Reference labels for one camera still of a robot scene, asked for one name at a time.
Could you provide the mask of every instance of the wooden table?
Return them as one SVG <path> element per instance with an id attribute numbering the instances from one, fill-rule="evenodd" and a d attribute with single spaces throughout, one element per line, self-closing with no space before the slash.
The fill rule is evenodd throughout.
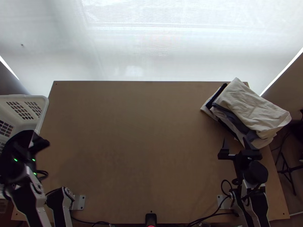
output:
<path id="1" fill-rule="evenodd" d="M 41 130 L 51 146 L 37 156 L 50 175 L 45 191 L 85 194 L 74 216 L 93 222 L 144 223 L 154 212 L 159 223 L 188 223 L 211 214 L 221 181 L 236 177 L 232 161 L 217 159 L 223 139 L 232 153 L 242 149 L 200 111 L 222 83 L 55 81 Z M 269 219 L 289 218 L 270 149 L 261 152 Z"/>

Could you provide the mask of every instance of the floor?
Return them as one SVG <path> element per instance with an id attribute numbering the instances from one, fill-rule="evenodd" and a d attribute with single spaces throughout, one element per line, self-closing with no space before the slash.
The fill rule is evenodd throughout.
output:
<path id="1" fill-rule="evenodd" d="M 288 127 L 285 127 L 280 132 L 278 132 L 278 135 L 275 137 L 274 141 L 270 144 L 270 148 L 274 149 L 280 146 L 283 137 L 288 132 L 289 132 Z M 276 160 L 278 152 L 279 149 L 273 151 L 274 160 Z M 302 152 L 303 152 L 303 144 L 301 144 L 292 134 L 289 137 L 287 137 L 283 145 L 283 154 L 290 167 L 294 167 L 302 164 L 298 161 Z M 277 169 L 280 170 L 281 168 L 282 168 L 282 159 L 280 159 L 279 162 L 277 163 Z M 301 177 L 302 175 L 303 175 L 303 169 L 294 171 L 292 174 L 293 180 L 295 182 L 295 189 L 297 192 L 297 196 L 293 195 L 291 184 L 287 181 L 287 179 L 282 174 L 279 175 L 281 185 L 284 191 L 285 199 L 287 202 L 287 207 L 291 215 L 303 211 L 303 190 L 301 190 L 301 188 L 303 187 L 303 177 Z M 0 215 L 0 223 L 1 224 L 6 223 L 5 226 L 7 227 L 16 227 L 19 222 L 10 220 L 11 212 L 12 212 L 12 204 L 10 204 L 8 207 L 7 210 L 8 215 Z M 290 219 L 276 220 L 270 222 L 271 227 L 284 227 L 284 226 L 297 227 L 302 225 L 302 223 L 303 223 L 303 213 L 298 215 L 293 215 L 291 216 Z M 23 223 L 21 225 L 21 227 L 26 227 L 26 226 L 27 226 L 26 223 Z M 75 222 L 73 226 L 86 227 L 91 225 Z M 174 227 L 176 225 L 163 225 L 163 227 L 164 226 Z M 130 227 L 130 225 L 119 225 L 118 227 Z"/>

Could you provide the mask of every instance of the gray garment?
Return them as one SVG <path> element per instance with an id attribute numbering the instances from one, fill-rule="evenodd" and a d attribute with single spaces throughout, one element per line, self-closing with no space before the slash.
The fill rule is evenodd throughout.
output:
<path id="1" fill-rule="evenodd" d="M 217 108 L 218 110 L 220 110 L 222 113 L 224 113 L 226 115 L 226 118 L 244 135 L 246 135 L 246 139 L 249 142 L 254 141 L 255 139 L 260 139 L 256 133 L 256 131 L 251 130 L 250 128 L 248 128 L 245 124 L 242 123 L 242 121 L 230 110 L 216 104 L 213 103 L 212 106 L 214 108 Z"/>

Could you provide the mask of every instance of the wall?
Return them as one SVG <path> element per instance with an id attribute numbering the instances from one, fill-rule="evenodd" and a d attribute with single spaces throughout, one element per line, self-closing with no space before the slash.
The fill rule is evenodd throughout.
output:
<path id="1" fill-rule="evenodd" d="M 262 97 L 289 111 L 293 120 L 300 120 L 303 109 L 303 49 L 293 58 L 287 67 Z"/>
<path id="2" fill-rule="evenodd" d="M 24 94 L 29 95 L 28 90 L 21 82 L 0 62 L 0 95 Z"/>

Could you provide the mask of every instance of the black cable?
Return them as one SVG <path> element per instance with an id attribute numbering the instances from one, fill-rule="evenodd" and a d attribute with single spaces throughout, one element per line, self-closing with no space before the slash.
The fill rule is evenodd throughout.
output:
<path id="1" fill-rule="evenodd" d="M 92 224 L 93 226 L 94 225 L 109 225 L 111 226 L 110 223 L 106 222 L 106 221 L 98 221 L 98 222 L 89 222 L 89 221 L 82 221 L 82 220 L 79 220 L 79 219 L 76 219 L 72 216 L 72 213 L 70 213 L 70 218 L 75 220 L 75 221 L 78 221 L 78 222 L 81 222 L 81 223 L 85 223 L 85 224 Z"/>
<path id="2" fill-rule="evenodd" d="M 49 191 L 48 193 L 46 193 L 45 196 L 47 196 L 48 194 L 50 194 L 50 193 L 52 193 L 52 192 L 54 192 L 54 191 L 57 191 L 57 190 L 61 190 L 61 188 L 53 189 L 53 190 Z"/>
<path id="3" fill-rule="evenodd" d="M 224 190 L 223 190 L 223 183 L 224 182 L 227 182 L 229 185 L 230 185 L 230 189 L 232 189 L 233 187 L 231 186 L 231 183 L 228 181 L 228 180 L 223 180 L 222 182 L 221 182 L 221 191 L 222 191 L 222 193 L 224 194 L 224 195 L 226 195 L 226 196 L 230 196 L 229 194 L 227 194 Z"/>
<path id="4" fill-rule="evenodd" d="M 290 135 L 290 132 L 286 133 L 285 136 L 282 138 L 282 143 L 281 143 L 281 145 L 278 146 L 278 147 L 276 147 L 276 148 L 274 148 L 274 149 L 272 149 L 271 151 L 274 151 L 274 150 L 277 150 L 277 149 L 281 148 L 281 146 L 283 145 L 283 143 L 285 142 L 286 138 L 287 138 L 289 135 Z"/>
<path id="5" fill-rule="evenodd" d="M 92 225 L 92 227 L 94 227 L 95 225 L 109 225 L 110 226 L 110 224 L 106 221 L 98 221 L 98 222 L 94 223 Z"/>
<path id="6" fill-rule="evenodd" d="M 16 227 L 21 227 L 22 224 L 23 224 L 23 221 L 20 221 L 20 222 L 16 225 Z"/>
<path id="7" fill-rule="evenodd" d="M 250 197 L 259 187 L 261 184 L 258 184 L 254 189 L 252 189 L 246 196 L 243 196 L 241 199 L 245 201 L 248 197 Z"/>
<path id="8" fill-rule="evenodd" d="M 44 175 L 43 177 L 38 177 L 39 181 L 43 181 L 48 177 L 48 172 L 45 170 L 36 170 L 36 173 Z"/>
<path id="9" fill-rule="evenodd" d="M 281 155 L 281 153 L 282 153 L 282 147 L 283 147 L 283 145 L 284 145 L 284 142 L 285 142 L 285 140 L 287 139 L 287 137 L 289 137 L 290 134 L 291 134 L 290 132 L 287 133 L 287 134 L 283 137 L 283 139 L 282 139 L 282 143 L 281 143 L 281 145 L 280 145 L 280 150 L 279 150 L 279 153 L 278 153 L 278 156 L 277 156 L 275 165 L 277 165 L 278 160 L 279 160 L 279 158 L 280 158 L 280 155 Z"/>
<path id="10" fill-rule="evenodd" d="M 223 183 L 224 183 L 224 182 L 227 182 L 227 183 L 230 185 L 230 193 L 231 193 L 231 195 L 233 196 L 233 200 L 232 200 L 232 202 L 231 202 L 231 204 L 230 204 L 230 207 L 232 207 L 232 206 L 234 205 L 234 202 L 235 202 L 234 194 L 231 192 L 231 190 L 233 189 L 233 187 L 232 187 L 231 183 L 230 183 L 228 180 L 224 179 L 224 180 L 221 182 L 221 191 L 222 191 L 222 193 L 223 193 L 224 195 L 230 196 L 229 194 L 227 194 L 227 193 L 223 190 Z"/>
<path id="11" fill-rule="evenodd" d="M 200 222 L 202 222 L 202 221 L 204 221 L 204 220 L 206 220 L 206 219 L 208 219 L 208 218 L 211 218 L 211 217 L 213 217 L 213 216 L 218 216 L 218 215 L 231 215 L 231 214 L 234 215 L 234 213 L 219 213 L 219 214 L 217 214 L 217 212 L 219 211 L 219 209 L 221 208 L 222 204 L 224 203 L 224 201 L 225 201 L 227 198 L 230 198 L 230 196 L 226 196 L 226 197 L 221 201 L 219 207 L 217 208 L 217 210 L 216 210 L 214 213 L 212 213 L 211 215 L 209 215 L 209 216 L 207 216 L 207 217 L 199 218 L 199 219 L 197 219 L 197 220 L 195 220 L 195 221 L 190 222 L 190 223 L 187 225 L 187 227 L 192 227 L 192 226 L 194 226 L 195 224 L 200 223 Z"/>

